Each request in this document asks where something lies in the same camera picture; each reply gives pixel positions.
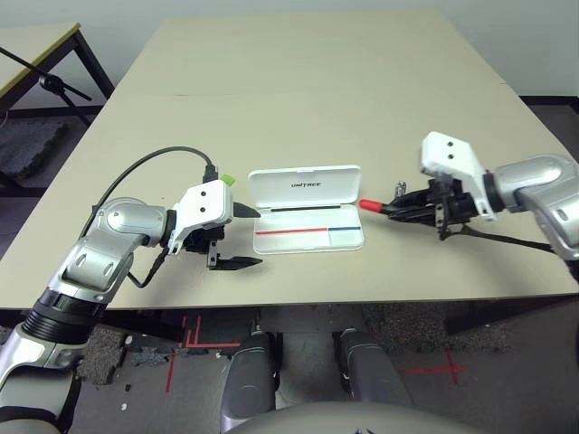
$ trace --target red marker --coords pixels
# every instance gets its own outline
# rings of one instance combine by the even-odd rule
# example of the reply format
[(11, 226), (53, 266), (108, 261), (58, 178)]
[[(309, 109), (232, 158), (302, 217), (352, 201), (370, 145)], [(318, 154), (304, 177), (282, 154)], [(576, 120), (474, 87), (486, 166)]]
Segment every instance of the red marker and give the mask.
[(362, 199), (360, 202), (358, 202), (358, 206), (360, 208), (362, 208), (363, 210), (368, 210), (368, 211), (372, 211), (372, 212), (379, 212), (381, 214), (388, 214), (388, 212), (386, 211), (386, 206), (388, 206), (388, 205), (386, 203), (380, 203), (380, 202), (368, 201), (367, 199)]

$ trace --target red line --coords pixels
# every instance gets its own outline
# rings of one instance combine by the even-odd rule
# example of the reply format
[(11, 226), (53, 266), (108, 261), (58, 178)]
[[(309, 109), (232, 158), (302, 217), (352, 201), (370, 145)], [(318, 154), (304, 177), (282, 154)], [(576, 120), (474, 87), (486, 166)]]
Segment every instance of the red line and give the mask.
[(406, 375), (420, 374), (420, 373), (465, 373), (469, 368), (466, 366), (441, 366), (435, 368), (410, 368), (405, 369), (404, 373)]
[(173, 368), (175, 366), (175, 353), (171, 354), (171, 361), (169, 362), (169, 375), (166, 377), (165, 393), (171, 391), (171, 382), (173, 381)]
[(459, 385), (459, 376), (454, 372), (454, 363), (452, 362), (451, 350), (449, 350), (447, 348), (444, 350), (444, 352), (446, 353), (446, 358), (449, 360), (449, 366), (451, 368), (452, 382), (458, 386)]
[(199, 330), (201, 329), (201, 316), (197, 316), (197, 327), (195, 328), (195, 341), (194, 344), (199, 342)]
[(285, 231), (260, 231), (260, 232), (255, 232), (255, 234), (256, 235), (270, 235), (273, 233), (322, 232), (322, 231), (327, 231), (327, 228), (287, 229)]
[[(183, 329), (183, 333), (186, 330), (186, 326), (187, 326), (187, 315), (183, 315), (183, 318), (181, 319), (181, 328)], [(181, 348), (183, 346), (183, 338), (181, 338), (181, 341), (179, 342), (179, 348)]]
[(241, 346), (240, 343), (231, 344), (187, 344), (187, 348), (236, 348)]
[[(185, 331), (185, 326), (187, 325), (187, 316), (183, 315), (181, 319), (181, 328)], [(179, 348), (183, 346), (183, 339), (179, 342)], [(166, 385), (165, 385), (165, 393), (169, 393), (171, 391), (171, 383), (173, 382), (173, 370), (175, 369), (175, 358), (176, 354), (171, 354), (171, 360), (169, 361), (169, 374), (166, 377)]]

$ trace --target blue line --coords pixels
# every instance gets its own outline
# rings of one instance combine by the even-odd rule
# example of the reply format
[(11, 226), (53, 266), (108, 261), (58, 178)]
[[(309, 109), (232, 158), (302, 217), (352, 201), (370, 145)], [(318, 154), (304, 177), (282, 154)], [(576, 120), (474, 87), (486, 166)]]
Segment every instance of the blue line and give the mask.
[(342, 228), (327, 228), (329, 231), (357, 231), (362, 229), (360, 226), (344, 226)]

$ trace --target table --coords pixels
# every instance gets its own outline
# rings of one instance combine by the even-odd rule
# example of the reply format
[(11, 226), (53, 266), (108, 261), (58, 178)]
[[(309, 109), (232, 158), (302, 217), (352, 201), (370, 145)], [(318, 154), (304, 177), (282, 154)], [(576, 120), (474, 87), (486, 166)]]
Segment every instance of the table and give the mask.
[[(81, 34), (78, 23), (42, 24), (33, 27), (0, 29), (0, 46), (37, 66), (51, 70), (67, 54), (75, 51), (84, 67), (108, 99), (115, 89)], [(38, 75), (0, 54), (0, 116), (7, 112), (38, 82)], [(24, 188), (0, 172), (2, 197), (38, 197), (45, 188)]]
[[(144, 154), (196, 146), (233, 175), (251, 204), (254, 169), (358, 164), (361, 197), (389, 201), (397, 181), (423, 188), (422, 139), (470, 141), (489, 169), (563, 146), (441, 16), (429, 12), (245, 15), (164, 21), (52, 182), (0, 262), (2, 306), (30, 306), (110, 182)], [(172, 207), (201, 181), (203, 162), (173, 153), (116, 191)], [(112, 308), (475, 299), (576, 291), (555, 255), (453, 237), (360, 212), (357, 251), (274, 255), (208, 271), (204, 258), (167, 259), (151, 284), (126, 281)], [(528, 213), (473, 227), (544, 241)], [(224, 257), (255, 256), (252, 222), (236, 220)], [(145, 277), (158, 250), (140, 249)]]

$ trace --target open case lid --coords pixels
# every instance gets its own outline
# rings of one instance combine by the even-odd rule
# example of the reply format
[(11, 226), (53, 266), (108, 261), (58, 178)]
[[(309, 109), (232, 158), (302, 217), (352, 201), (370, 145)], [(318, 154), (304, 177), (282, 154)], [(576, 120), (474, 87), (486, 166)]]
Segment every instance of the open case lid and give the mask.
[(298, 208), (352, 203), (358, 197), (359, 165), (256, 170), (248, 176), (258, 208)]

